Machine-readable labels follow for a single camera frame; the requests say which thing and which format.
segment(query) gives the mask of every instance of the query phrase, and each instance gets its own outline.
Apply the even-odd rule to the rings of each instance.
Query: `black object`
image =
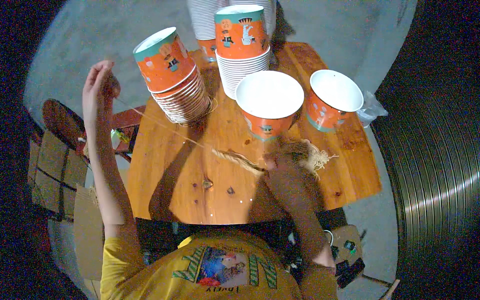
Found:
[[[340,288],[346,287],[364,268],[365,264],[363,263],[363,260],[361,258],[357,259],[347,272],[337,278],[336,283]]]
[[[354,248],[355,248],[355,243],[350,241],[350,240],[347,240],[345,242],[345,244],[343,245],[343,247],[347,248],[348,250],[352,251]]]
[[[338,249],[337,246],[332,246],[331,248],[332,248],[333,260],[335,260],[335,259],[336,259],[336,256],[338,255],[338,251],[340,251],[340,250]]]
[[[348,260],[344,260],[341,263],[337,263],[335,276],[343,275],[344,273],[348,272],[349,269],[350,269],[350,263],[348,263]]]

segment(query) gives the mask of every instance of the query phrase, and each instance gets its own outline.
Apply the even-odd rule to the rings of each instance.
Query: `person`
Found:
[[[112,102],[120,85],[114,63],[101,61],[83,89],[84,125],[98,204],[105,227],[102,299],[336,299],[335,263],[312,210],[318,187],[291,157],[266,157],[265,182],[290,213],[306,269],[298,285],[265,241],[245,232],[199,233],[145,266],[127,191],[110,139]]]

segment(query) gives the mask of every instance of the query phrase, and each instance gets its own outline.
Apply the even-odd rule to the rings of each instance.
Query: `wooden table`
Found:
[[[133,215],[189,224],[242,224],[285,217],[285,212],[271,201],[268,189],[257,184],[252,173],[152,121],[202,144],[231,149],[254,162],[261,160],[267,144],[250,135],[240,108],[223,91],[216,63],[204,62],[199,51],[191,55],[201,68],[208,93],[218,101],[218,108],[200,125],[187,128],[170,123],[156,102],[148,99],[144,112],[148,118],[143,117],[140,123],[128,177]],[[286,43],[276,57],[278,66],[271,70],[296,78],[305,94],[310,88],[310,75],[327,69],[315,50],[305,43]],[[302,113],[286,135],[308,139],[329,155],[339,155],[318,171],[326,209],[342,207],[380,191],[372,150],[356,115],[335,133],[324,133],[312,127]],[[206,178],[213,182],[210,189],[202,187]],[[234,194],[227,192],[230,187]]]

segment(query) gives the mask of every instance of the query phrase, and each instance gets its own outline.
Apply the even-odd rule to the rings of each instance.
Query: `concrete floor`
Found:
[[[330,69],[374,92],[403,44],[415,0],[289,1],[280,0],[293,28],[288,41],[310,43]],[[70,0],[53,21],[31,66],[24,104],[41,125],[41,107],[54,98],[82,116],[82,87],[91,65],[104,57],[116,62],[121,98],[144,105],[149,94],[132,50],[150,34],[176,26],[189,50],[197,49],[185,0],[97,2]],[[117,102],[114,112],[127,108]],[[383,190],[344,207],[347,221],[366,230],[362,241],[365,274],[388,282],[396,275],[397,228],[391,186],[372,131],[367,136],[376,158]],[[87,175],[87,186],[92,178]],[[57,263],[82,289],[70,225],[50,224]],[[378,299],[385,288],[357,279],[340,290],[340,299]]]

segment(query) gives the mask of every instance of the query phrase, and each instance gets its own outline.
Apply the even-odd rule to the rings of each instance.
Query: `yellow t-shirt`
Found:
[[[309,294],[336,299],[334,276],[326,268],[315,275],[315,290]],[[122,239],[107,239],[101,298],[301,299],[302,295],[263,240],[221,231],[187,238],[178,250],[149,266]]]

